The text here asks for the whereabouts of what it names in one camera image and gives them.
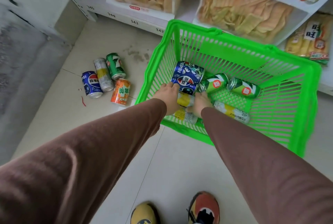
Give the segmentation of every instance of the shopping basket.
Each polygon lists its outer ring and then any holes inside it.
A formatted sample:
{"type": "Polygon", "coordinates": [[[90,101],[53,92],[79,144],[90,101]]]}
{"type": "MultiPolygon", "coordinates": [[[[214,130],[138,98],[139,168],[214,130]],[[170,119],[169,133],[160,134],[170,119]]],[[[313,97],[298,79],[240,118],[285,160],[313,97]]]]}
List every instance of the shopping basket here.
{"type": "MultiPolygon", "coordinates": [[[[172,20],[152,54],[136,103],[150,99],[162,83],[170,82],[178,61],[202,66],[209,74],[223,72],[229,78],[259,85],[261,92],[253,100],[226,89],[213,93],[210,98],[249,113],[248,126],[304,156],[317,113],[316,91],[321,73],[318,63],[216,28],[172,20]]],[[[162,124],[212,144],[200,122],[189,124],[165,116],[162,124]]]]}

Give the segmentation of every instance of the tile grout line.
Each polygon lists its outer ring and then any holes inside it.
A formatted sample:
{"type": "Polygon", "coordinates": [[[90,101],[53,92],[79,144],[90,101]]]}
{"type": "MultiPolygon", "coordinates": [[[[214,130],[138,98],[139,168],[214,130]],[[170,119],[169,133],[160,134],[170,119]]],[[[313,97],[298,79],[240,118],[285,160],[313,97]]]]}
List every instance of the tile grout line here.
{"type": "MultiPolygon", "coordinates": [[[[164,132],[164,129],[162,130],[162,133],[161,133],[161,136],[160,136],[160,138],[159,138],[159,141],[158,141],[158,143],[157,143],[157,145],[156,145],[156,148],[155,148],[155,150],[154,150],[154,153],[152,154],[152,159],[153,159],[153,157],[154,157],[154,155],[155,155],[155,152],[156,152],[157,146],[158,146],[159,143],[160,143],[160,140],[161,140],[161,138],[162,138],[162,134],[163,134],[163,132],[164,132]]],[[[147,170],[146,170],[146,173],[144,174],[144,178],[145,178],[146,175],[147,175],[147,172],[148,172],[149,166],[150,166],[150,164],[152,163],[152,159],[151,159],[150,162],[149,162],[149,165],[148,165],[148,168],[147,168],[147,170]]],[[[141,189],[141,186],[142,186],[143,182],[144,182],[144,179],[143,179],[142,182],[141,182],[140,188],[139,188],[139,190],[138,190],[138,193],[136,194],[136,197],[135,197],[135,199],[134,199],[133,205],[132,205],[132,207],[131,207],[131,211],[130,211],[130,213],[128,214],[128,217],[127,217],[125,223],[127,223],[128,218],[130,217],[130,215],[131,215],[131,213],[132,213],[133,206],[134,206],[134,204],[135,204],[136,198],[137,198],[138,195],[139,195],[139,191],[140,191],[140,189],[141,189]]]]}
{"type": "Polygon", "coordinates": [[[73,73],[73,72],[71,72],[71,71],[69,71],[69,70],[65,70],[65,71],[68,71],[68,72],[70,72],[70,73],[72,73],[72,74],[74,74],[74,75],[77,75],[76,73],[73,73]]]}

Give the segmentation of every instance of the yellow shoe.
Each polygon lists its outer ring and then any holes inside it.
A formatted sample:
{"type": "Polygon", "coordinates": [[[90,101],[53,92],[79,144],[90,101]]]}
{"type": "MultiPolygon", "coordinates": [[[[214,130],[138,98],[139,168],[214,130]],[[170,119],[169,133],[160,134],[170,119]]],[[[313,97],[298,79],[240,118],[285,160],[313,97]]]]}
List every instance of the yellow shoe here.
{"type": "Polygon", "coordinates": [[[137,205],[131,215],[131,224],[160,224],[156,207],[149,201],[137,205]]]}
{"type": "Polygon", "coordinates": [[[219,224],[220,208],[215,197],[208,192],[198,192],[189,205],[189,224],[219,224]]]}

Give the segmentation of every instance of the person's right arm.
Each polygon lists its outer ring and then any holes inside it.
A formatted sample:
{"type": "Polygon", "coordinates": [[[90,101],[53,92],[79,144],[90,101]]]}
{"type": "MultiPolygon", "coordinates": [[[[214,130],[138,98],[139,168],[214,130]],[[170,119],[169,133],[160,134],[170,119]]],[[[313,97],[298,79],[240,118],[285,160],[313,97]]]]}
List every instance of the person's right arm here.
{"type": "MultiPolygon", "coordinates": [[[[196,97],[196,102],[206,97],[196,97]]],[[[210,139],[259,224],[333,223],[333,183],[328,178],[210,103],[199,109],[210,139]]]]}

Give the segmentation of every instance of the brown sleeve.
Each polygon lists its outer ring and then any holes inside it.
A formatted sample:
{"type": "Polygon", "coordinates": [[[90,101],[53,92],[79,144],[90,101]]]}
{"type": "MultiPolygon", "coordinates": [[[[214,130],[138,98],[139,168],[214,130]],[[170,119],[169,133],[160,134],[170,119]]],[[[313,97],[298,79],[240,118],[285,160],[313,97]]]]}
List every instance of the brown sleeve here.
{"type": "Polygon", "coordinates": [[[333,183],[260,132],[204,108],[210,139],[259,224],[333,223],[333,183]]]}
{"type": "Polygon", "coordinates": [[[89,223],[165,113],[151,99],[0,167],[0,223],[89,223]]]}

